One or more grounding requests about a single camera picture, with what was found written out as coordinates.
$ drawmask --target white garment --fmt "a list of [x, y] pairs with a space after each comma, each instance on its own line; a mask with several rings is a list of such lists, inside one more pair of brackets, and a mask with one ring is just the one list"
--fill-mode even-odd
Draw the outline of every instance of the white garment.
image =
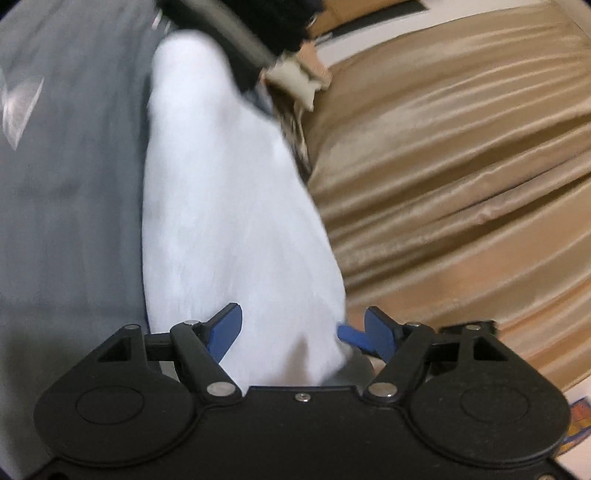
[[221, 365], [250, 385], [318, 385], [351, 350], [345, 289], [279, 126], [243, 100], [222, 50], [179, 32], [154, 57], [144, 284], [152, 332], [230, 302], [242, 333]]

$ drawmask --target wooden surface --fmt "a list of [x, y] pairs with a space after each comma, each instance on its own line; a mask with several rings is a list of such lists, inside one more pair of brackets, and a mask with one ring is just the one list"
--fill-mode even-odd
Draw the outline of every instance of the wooden surface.
[[376, 12], [405, 0], [326, 0], [326, 12], [310, 27], [313, 37], [364, 15]]

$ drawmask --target white cloth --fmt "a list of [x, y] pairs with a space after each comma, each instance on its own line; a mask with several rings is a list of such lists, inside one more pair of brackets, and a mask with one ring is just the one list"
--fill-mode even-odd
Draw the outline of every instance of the white cloth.
[[152, 332], [230, 302], [242, 333], [221, 365], [251, 385], [318, 385], [351, 350], [345, 289], [279, 126], [236, 90], [221, 49], [171, 35], [154, 57], [143, 254]]

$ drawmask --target silver rivet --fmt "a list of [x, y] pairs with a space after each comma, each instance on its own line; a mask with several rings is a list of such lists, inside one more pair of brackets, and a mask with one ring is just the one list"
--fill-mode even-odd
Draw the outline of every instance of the silver rivet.
[[297, 393], [295, 394], [295, 399], [303, 403], [308, 403], [312, 400], [312, 396], [309, 393]]
[[391, 383], [374, 383], [369, 386], [369, 393], [374, 397], [391, 398], [398, 393], [398, 387]]
[[207, 393], [214, 397], [229, 397], [236, 391], [236, 386], [228, 382], [215, 382], [207, 386]]

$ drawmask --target gold satin cloth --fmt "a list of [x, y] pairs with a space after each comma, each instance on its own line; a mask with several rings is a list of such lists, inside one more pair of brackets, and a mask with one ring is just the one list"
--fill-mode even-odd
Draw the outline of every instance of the gold satin cloth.
[[591, 374], [591, 40], [556, 4], [364, 51], [303, 119], [353, 325], [499, 323], [563, 390]]

